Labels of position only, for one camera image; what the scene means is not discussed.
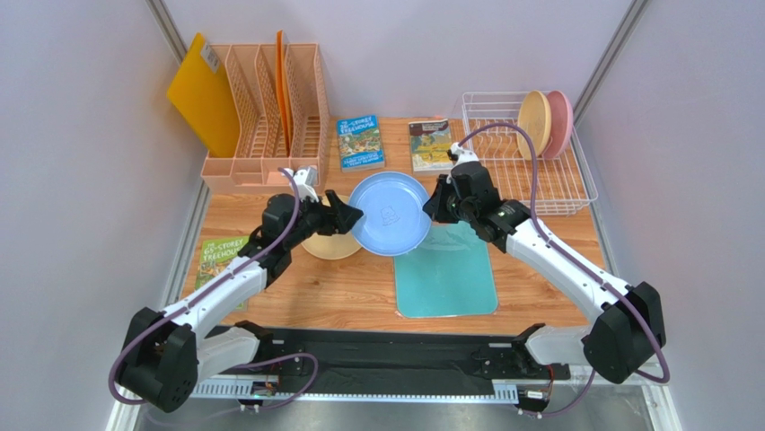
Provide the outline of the yellow plate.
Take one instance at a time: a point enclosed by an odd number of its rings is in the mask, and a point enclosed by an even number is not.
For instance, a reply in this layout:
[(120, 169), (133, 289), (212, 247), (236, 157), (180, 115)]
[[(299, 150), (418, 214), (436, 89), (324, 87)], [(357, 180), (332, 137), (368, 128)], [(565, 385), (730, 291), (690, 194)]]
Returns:
[(551, 107), (547, 96), (541, 91), (529, 92), (519, 109), (517, 126), (531, 139), (537, 158), (549, 142), (551, 120)]
[(315, 233), (302, 242), (302, 247), (314, 257), (325, 260), (345, 259), (360, 251), (361, 245), (351, 233), (336, 233), (335, 216), (331, 213), (329, 200), (321, 197), (321, 203), (330, 212), (329, 227), (325, 231), (332, 231), (332, 235)]

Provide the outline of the blue plate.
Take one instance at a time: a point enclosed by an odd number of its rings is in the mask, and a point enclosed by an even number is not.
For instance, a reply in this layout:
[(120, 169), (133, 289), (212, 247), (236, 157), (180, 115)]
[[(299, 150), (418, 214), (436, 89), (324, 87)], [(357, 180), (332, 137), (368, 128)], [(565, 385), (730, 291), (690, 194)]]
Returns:
[(350, 194), (349, 205), (364, 213), (351, 233), (362, 248), (378, 256), (413, 251), (431, 228), (431, 219), (423, 211), (428, 199), (425, 187), (408, 174), (373, 174)]

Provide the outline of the pink plate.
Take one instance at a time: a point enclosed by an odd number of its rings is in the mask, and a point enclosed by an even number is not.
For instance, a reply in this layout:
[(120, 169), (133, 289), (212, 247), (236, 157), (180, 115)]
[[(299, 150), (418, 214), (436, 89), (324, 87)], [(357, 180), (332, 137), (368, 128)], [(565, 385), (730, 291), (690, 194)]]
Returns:
[(561, 156), (569, 147), (574, 115), (572, 104), (562, 91), (549, 92), (547, 100), (551, 113), (550, 141), (541, 158), (551, 160)]

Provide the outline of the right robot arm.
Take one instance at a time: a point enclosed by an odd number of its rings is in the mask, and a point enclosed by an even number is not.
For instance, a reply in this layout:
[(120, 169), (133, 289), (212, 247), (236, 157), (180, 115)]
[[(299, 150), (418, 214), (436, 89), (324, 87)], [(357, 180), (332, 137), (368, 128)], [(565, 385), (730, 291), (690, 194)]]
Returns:
[(522, 348), (534, 363), (588, 365), (611, 383), (624, 383), (633, 374), (669, 382), (657, 290), (647, 282), (632, 286), (585, 259), (532, 208), (502, 199), (481, 163), (459, 163), (440, 175), (423, 210), (438, 223), (467, 223), (481, 240), (544, 276), (586, 317), (585, 326), (541, 325), (523, 333)]

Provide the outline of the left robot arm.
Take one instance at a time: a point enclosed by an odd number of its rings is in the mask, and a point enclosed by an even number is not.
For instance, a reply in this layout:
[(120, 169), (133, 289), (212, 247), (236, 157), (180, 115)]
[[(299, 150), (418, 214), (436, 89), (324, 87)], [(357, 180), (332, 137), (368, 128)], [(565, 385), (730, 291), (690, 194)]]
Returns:
[(145, 307), (133, 316), (110, 369), (110, 386), (133, 392), (133, 405), (173, 412), (198, 382), (253, 361), (268, 337), (261, 327), (244, 321), (216, 336), (214, 327), (271, 286), (301, 242), (315, 234), (349, 233), (363, 215), (332, 190), (320, 198), (271, 197), (260, 226), (222, 273), (161, 311)]

